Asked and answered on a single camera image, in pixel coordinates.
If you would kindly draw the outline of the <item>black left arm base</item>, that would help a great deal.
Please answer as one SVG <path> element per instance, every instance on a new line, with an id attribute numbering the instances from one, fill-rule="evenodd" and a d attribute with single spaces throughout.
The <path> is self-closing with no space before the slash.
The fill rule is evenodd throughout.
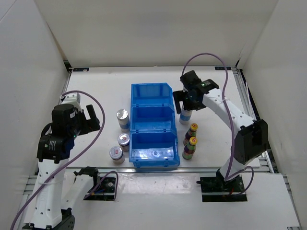
<path id="1" fill-rule="evenodd" d="M 98 177 L 97 183 L 85 195 L 84 200 L 115 201 L 118 193 L 119 174 L 116 171 L 107 172 Z"/>

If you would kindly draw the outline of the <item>yellow-cap sauce bottle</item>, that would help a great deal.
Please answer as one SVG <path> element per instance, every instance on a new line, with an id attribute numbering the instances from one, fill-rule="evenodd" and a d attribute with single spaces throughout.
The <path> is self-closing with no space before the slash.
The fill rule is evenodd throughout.
<path id="1" fill-rule="evenodd" d="M 196 150 L 196 144 L 198 140 L 196 137 L 191 137 L 188 143 L 184 146 L 184 150 L 182 152 L 182 157 L 186 160 L 190 160 L 193 157 L 193 154 Z"/>
<path id="2" fill-rule="evenodd" d="M 189 130 L 185 133 L 185 137 L 184 137 L 184 140 L 183 140 L 184 146 L 189 142 L 191 137 L 196 137 L 197 129 L 198 129 L 198 125 L 196 123 L 192 123 L 190 125 Z"/>

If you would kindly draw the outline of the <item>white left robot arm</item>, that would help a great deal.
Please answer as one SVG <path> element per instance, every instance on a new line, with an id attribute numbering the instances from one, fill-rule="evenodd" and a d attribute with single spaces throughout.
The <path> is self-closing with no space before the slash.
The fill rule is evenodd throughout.
<path id="1" fill-rule="evenodd" d="M 23 226 L 24 230 L 60 230 L 72 226 L 71 208 L 61 205 L 70 151 L 78 136 L 101 132 L 93 106 L 87 105 L 86 109 L 89 119 L 78 103 L 60 104 L 52 110 L 52 122 L 47 126 L 51 132 L 44 132 L 38 144 L 39 187 L 30 198 L 30 201 L 36 200 L 35 210 L 31 221 Z"/>

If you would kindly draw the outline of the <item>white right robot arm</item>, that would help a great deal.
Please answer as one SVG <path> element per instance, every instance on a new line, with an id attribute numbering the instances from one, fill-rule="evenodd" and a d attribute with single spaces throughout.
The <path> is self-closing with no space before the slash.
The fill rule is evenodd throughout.
<path id="1" fill-rule="evenodd" d="M 219 89 L 208 80 L 173 92 L 177 113 L 180 114 L 182 109 L 207 107 L 230 128 L 231 155 L 216 172 L 215 180 L 217 189 L 223 192 L 229 190 L 233 180 L 268 148 L 268 124 L 241 111 L 224 93 L 225 89 Z"/>

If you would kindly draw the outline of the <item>silver-lid shaker white-blue label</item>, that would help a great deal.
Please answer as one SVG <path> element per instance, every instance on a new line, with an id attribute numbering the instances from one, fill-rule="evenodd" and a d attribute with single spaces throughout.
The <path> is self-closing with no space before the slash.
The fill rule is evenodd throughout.
<path id="1" fill-rule="evenodd" d="M 192 110 L 184 109 L 184 106 L 181 107 L 181 113 L 179 115 L 179 122 L 183 125 L 188 124 L 192 116 Z"/>

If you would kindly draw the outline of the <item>white-lid light spice jar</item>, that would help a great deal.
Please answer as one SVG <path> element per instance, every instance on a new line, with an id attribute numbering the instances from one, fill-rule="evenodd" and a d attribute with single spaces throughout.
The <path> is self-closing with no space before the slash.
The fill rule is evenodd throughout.
<path id="1" fill-rule="evenodd" d="M 125 161 L 125 155 L 118 146 L 112 147 L 109 151 L 109 155 L 114 164 L 122 164 Z"/>

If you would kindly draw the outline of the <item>white-lid dark spice jar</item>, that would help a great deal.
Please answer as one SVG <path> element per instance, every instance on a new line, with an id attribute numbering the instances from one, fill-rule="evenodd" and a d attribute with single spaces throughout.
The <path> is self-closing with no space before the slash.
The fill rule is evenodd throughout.
<path id="1" fill-rule="evenodd" d="M 122 133 L 118 137 L 118 144 L 123 152 L 129 152 L 130 150 L 130 136 L 127 133 Z"/>

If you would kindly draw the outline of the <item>silver-lid shaker blue label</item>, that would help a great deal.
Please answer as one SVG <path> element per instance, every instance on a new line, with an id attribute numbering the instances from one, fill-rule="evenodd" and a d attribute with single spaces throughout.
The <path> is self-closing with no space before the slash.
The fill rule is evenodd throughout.
<path id="1" fill-rule="evenodd" d="M 123 132 L 129 132 L 130 130 L 130 118 L 129 113 L 125 109 L 120 109 L 116 113 L 116 117 L 120 126 L 120 129 Z"/>

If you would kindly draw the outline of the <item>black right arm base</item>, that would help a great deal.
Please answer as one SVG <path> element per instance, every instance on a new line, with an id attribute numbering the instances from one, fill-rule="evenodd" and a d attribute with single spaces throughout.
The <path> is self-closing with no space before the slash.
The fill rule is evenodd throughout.
<path id="1" fill-rule="evenodd" d="M 241 176 L 229 182 L 223 182 L 218 176 L 201 177 L 196 184 L 201 186 L 204 203 L 248 201 Z"/>

